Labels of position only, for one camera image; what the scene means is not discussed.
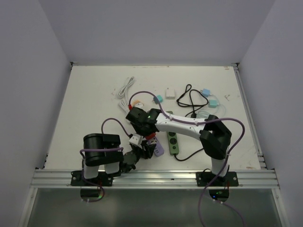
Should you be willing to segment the blue charger plug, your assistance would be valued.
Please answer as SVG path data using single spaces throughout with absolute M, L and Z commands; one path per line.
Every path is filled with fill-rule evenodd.
M 206 89 L 206 88 L 200 90 L 200 93 L 201 93 L 201 95 L 204 96 L 204 97 L 209 97 L 209 96 L 211 95 L 210 90 L 209 90 L 209 89 Z

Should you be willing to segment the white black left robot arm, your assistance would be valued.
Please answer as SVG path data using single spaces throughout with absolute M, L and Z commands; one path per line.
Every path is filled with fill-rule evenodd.
M 104 166 L 107 175 L 128 173 L 136 169 L 140 159 L 150 159 L 156 149 L 155 143 L 150 143 L 138 134 L 129 135 L 131 150 L 124 153 L 120 146 L 119 135 L 93 133 L 83 138 L 82 176 L 85 184 L 92 186 L 98 181 L 98 170 Z

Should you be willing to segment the teal charger plug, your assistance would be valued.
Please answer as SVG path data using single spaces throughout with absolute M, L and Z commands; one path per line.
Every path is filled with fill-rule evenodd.
M 217 100 L 214 100 L 214 99 L 209 100 L 208 106 L 210 108 L 216 108 L 218 105 L 219 105 L 219 102 Z

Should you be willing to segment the white charger plug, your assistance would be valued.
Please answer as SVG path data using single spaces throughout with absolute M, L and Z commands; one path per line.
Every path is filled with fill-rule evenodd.
M 176 91 L 175 89 L 168 87 L 165 90 L 165 98 L 168 100 L 174 100 L 176 99 Z

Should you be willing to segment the red cube socket adapter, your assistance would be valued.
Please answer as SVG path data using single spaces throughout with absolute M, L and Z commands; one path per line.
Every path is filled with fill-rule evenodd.
M 151 139 L 154 138 L 155 136 L 156 136 L 156 133 L 152 133 L 152 134 L 146 136 L 145 138 L 146 138 L 147 140 L 151 140 Z

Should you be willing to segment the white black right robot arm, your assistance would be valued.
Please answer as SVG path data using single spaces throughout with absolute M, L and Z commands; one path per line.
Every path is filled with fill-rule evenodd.
M 137 134 L 146 137 L 156 132 L 173 132 L 194 138 L 202 143 L 205 153 L 211 158 L 211 180 L 215 185 L 223 185 L 228 180 L 229 165 L 225 162 L 232 133 L 218 117 L 193 119 L 177 116 L 160 109 L 146 112 L 133 107 L 126 119 Z

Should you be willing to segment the purple socket adapter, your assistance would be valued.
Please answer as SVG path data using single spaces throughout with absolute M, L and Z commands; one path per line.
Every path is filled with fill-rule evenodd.
M 159 142 L 159 140 L 157 139 L 156 136 L 154 136 L 153 138 L 149 139 L 148 140 L 148 143 L 150 145 L 155 145 L 155 148 L 154 148 L 154 154 L 156 157 L 160 157 L 164 154 L 164 148 L 163 146 L 161 145 L 161 143 Z

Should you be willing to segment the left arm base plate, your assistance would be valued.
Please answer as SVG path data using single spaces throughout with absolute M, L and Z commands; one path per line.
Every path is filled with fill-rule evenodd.
M 99 172 L 98 176 L 92 179 L 82 177 L 82 171 L 71 172 L 71 186 L 105 186 L 110 187 L 113 184 L 113 178 L 105 172 Z

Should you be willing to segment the green power strip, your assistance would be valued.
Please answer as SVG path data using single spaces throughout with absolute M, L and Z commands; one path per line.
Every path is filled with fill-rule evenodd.
M 169 153 L 171 156 L 176 156 L 179 154 L 178 138 L 175 132 L 167 132 Z

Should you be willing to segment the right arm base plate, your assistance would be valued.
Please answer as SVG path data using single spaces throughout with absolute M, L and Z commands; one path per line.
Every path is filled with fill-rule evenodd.
M 196 172 L 196 184 L 198 187 L 207 186 L 214 178 L 215 178 L 215 175 L 210 171 Z M 225 186 L 237 187 L 237 186 L 239 186 L 237 173 L 228 172 L 224 177 L 219 176 L 210 184 L 210 186 L 212 186 L 212 187 L 225 187 Z

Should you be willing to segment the teal small plug adapter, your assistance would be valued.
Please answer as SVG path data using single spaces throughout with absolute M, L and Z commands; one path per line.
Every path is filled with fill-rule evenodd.
M 160 104 L 160 103 L 162 103 L 162 102 L 163 102 L 162 96 L 161 96 L 161 95 L 155 96 L 155 97 L 153 98 L 153 102 L 154 102 L 155 104 Z

